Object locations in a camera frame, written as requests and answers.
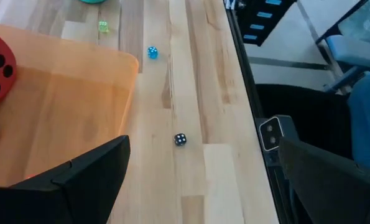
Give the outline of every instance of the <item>orange tray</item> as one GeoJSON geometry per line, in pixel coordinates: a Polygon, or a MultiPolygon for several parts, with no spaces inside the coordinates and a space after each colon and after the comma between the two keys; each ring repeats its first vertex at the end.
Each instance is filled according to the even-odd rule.
{"type": "Polygon", "coordinates": [[[17,81],[0,102],[0,186],[124,132],[138,62],[129,54],[0,25],[17,81]]]}

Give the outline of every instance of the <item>blue fabric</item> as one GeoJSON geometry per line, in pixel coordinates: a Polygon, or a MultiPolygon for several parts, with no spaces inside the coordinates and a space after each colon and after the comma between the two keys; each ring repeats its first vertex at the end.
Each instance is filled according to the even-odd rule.
{"type": "Polygon", "coordinates": [[[335,60],[370,68],[370,43],[342,35],[329,36],[326,41],[335,60]]]}
{"type": "Polygon", "coordinates": [[[348,99],[353,159],[370,167],[370,74],[358,81],[348,99]]]}

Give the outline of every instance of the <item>wooden table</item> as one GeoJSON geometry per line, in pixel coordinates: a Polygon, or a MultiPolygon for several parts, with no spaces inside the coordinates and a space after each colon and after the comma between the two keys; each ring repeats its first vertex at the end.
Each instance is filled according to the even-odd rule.
{"type": "Polygon", "coordinates": [[[110,223],[278,223],[221,0],[0,0],[0,23],[138,58],[132,154],[110,223]]]}

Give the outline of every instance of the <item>blue die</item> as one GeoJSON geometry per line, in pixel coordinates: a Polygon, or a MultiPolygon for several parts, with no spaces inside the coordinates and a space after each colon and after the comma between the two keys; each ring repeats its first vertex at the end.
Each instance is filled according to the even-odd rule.
{"type": "Polygon", "coordinates": [[[149,58],[156,59],[159,56],[159,51],[156,47],[151,46],[147,49],[147,54],[149,58]]]}

